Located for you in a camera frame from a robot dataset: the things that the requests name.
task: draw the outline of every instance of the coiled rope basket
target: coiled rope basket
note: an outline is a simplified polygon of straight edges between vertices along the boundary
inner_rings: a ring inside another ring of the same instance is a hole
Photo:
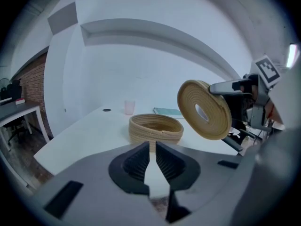
[[[150,142],[150,152],[156,151],[156,141],[177,144],[184,132],[179,121],[158,114],[134,115],[129,120],[131,143]]]

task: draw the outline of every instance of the wooden floor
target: wooden floor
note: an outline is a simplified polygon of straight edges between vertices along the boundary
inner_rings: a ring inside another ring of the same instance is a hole
[[[13,139],[10,152],[0,140],[0,150],[9,164],[28,183],[28,188],[34,193],[53,176],[33,157],[46,142],[43,135],[35,129],[32,129],[31,135],[27,131],[21,138],[21,143],[18,143],[17,137]]]

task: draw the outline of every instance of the ceiling light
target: ceiling light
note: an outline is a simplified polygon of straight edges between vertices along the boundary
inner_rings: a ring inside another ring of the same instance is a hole
[[[288,68],[291,68],[293,66],[297,52],[298,52],[297,45],[291,44],[290,49],[289,49],[288,58],[287,58],[287,63],[286,63],[286,66]]]

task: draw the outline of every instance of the pink cup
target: pink cup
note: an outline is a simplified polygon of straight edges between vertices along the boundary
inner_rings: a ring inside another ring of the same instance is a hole
[[[126,115],[132,115],[135,109],[135,101],[125,100],[124,101],[124,113]]]

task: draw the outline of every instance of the fan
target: fan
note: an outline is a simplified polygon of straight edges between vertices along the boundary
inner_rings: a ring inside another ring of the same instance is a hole
[[[0,89],[6,88],[7,85],[11,84],[9,79],[3,78],[0,80]]]

